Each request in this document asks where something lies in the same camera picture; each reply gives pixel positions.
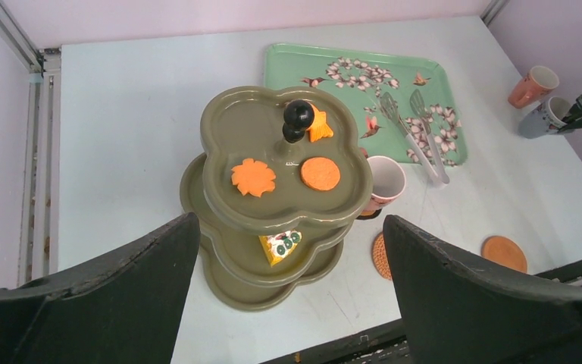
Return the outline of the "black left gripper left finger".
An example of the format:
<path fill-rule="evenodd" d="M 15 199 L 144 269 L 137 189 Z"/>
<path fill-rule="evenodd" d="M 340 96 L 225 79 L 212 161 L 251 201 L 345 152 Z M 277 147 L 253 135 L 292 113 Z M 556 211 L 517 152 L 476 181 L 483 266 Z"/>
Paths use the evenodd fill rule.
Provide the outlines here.
<path fill-rule="evenodd" d="M 72 268 L 0 289 L 0 363 L 169 363 L 200 244 L 181 215 Z"/>

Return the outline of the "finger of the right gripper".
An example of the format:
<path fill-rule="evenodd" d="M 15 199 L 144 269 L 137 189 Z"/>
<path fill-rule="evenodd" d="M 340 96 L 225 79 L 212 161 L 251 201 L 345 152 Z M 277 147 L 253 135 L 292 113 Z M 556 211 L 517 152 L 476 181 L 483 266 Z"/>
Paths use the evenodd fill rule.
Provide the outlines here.
<path fill-rule="evenodd" d="M 557 134 L 572 133 L 582 129 L 582 94 L 576 98 L 575 103 L 562 118 L 562 122 L 565 125 L 559 128 Z"/>

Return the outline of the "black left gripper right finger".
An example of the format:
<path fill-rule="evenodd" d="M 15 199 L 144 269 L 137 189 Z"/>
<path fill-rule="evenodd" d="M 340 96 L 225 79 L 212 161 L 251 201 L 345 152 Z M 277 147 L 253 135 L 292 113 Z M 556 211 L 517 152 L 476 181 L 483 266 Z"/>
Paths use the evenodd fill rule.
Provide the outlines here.
<path fill-rule="evenodd" d="M 397 215 L 386 255 L 416 363 L 582 363 L 582 287 L 527 275 Z"/>

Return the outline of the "white cup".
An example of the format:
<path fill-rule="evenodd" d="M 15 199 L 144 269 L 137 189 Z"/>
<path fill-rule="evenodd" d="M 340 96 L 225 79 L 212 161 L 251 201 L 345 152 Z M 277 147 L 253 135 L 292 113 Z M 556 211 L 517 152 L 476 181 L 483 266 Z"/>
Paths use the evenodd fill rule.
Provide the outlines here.
<path fill-rule="evenodd" d="M 571 103 L 562 97 L 553 96 L 541 102 L 518 124 L 518 135 L 535 139 L 556 134 L 567 124 L 562 120 L 568 113 Z"/>

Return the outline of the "orange cup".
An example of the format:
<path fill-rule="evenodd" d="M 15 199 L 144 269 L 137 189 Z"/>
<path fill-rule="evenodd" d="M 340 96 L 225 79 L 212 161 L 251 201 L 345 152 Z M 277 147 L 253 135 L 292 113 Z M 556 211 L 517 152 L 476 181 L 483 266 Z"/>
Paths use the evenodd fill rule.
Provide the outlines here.
<path fill-rule="evenodd" d="M 547 96 L 560 84 L 559 76 L 550 68 L 537 65 L 532 67 L 508 96 L 508 103 L 518 109 Z"/>

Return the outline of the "round cork coaster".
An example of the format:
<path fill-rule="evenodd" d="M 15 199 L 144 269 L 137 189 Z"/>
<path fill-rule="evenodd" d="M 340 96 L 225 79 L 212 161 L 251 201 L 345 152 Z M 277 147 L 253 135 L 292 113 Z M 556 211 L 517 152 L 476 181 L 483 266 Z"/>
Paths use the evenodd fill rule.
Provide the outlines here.
<path fill-rule="evenodd" d="M 495 235 L 485 239 L 481 256 L 507 268 L 527 273 L 527 258 L 523 250 L 507 237 Z"/>
<path fill-rule="evenodd" d="M 391 281 L 392 274 L 386 255 L 386 248 L 383 233 L 380 232 L 372 243 L 371 257 L 377 273 L 384 279 Z"/>

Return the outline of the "yellow smiley face coaster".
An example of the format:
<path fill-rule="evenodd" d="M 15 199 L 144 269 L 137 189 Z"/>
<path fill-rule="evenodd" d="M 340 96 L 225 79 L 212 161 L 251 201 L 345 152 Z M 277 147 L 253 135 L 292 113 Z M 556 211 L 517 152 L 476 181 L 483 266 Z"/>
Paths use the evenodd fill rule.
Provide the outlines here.
<path fill-rule="evenodd" d="M 378 217 L 382 212 L 381 209 L 374 211 L 363 211 L 356 219 L 357 220 L 370 220 Z"/>

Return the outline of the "orange-handled cup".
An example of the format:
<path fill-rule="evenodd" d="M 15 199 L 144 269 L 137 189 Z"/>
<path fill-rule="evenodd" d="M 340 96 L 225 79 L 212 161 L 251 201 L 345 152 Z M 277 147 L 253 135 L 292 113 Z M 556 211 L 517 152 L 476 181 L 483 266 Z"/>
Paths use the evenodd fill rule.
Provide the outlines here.
<path fill-rule="evenodd" d="M 367 158 L 371 168 L 373 188 L 363 215 L 371 215 L 394 202 L 405 190 L 406 176 L 402 166 L 383 155 Z"/>

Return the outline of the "yellow toy cake slice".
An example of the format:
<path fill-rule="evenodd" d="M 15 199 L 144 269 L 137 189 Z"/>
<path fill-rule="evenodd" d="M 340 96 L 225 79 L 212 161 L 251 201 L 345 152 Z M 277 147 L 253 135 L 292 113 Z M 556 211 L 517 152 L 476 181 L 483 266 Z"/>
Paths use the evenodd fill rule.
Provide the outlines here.
<path fill-rule="evenodd" d="M 302 233 L 296 230 L 258 237 L 270 267 L 284 260 L 302 240 Z"/>

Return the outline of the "orange flower toy cookie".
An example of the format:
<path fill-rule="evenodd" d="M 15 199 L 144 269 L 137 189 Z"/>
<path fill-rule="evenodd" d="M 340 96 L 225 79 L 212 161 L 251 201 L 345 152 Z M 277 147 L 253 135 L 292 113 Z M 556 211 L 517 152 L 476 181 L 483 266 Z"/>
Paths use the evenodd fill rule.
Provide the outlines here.
<path fill-rule="evenodd" d="M 245 158 L 241 164 L 231 168 L 231 182 L 243 195 L 261 197 L 276 188 L 276 174 L 268 165 L 253 158 Z"/>

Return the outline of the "green three-tier serving stand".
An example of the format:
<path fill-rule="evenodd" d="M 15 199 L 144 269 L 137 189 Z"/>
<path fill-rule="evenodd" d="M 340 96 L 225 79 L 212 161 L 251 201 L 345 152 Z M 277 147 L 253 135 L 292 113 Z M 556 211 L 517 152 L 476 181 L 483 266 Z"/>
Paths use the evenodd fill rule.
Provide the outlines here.
<path fill-rule="evenodd" d="M 310 142 L 310 103 L 327 113 L 333 137 Z M 373 185 L 348 108 L 319 89 L 239 86 L 206 105 L 200 134 L 204 151 L 182 176 L 180 201 L 199 218 L 204 274 L 213 294 L 234 309 L 261 311 L 327 275 Z M 317 191 L 302 182 L 301 165 L 313 157 L 330 158 L 339 167 L 334 189 Z M 273 192 L 243 196 L 232 185 L 231 168 L 245 158 L 274 171 Z M 301 232 L 302 240 L 270 267 L 258 237 L 291 230 Z"/>

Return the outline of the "orange toy fish pastry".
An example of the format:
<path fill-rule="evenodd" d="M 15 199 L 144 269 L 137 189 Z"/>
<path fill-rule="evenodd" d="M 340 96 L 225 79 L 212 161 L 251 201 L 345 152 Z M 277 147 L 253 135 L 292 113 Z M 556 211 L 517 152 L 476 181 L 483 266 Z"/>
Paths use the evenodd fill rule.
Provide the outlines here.
<path fill-rule="evenodd" d="M 331 138 L 334 136 L 333 129 L 327 123 L 327 113 L 319 110 L 315 105 L 310 103 L 314 112 L 314 120 L 311 126 L 307 129 L 309 133 L 309 140 L 315 143 L 323 138 Z"/>

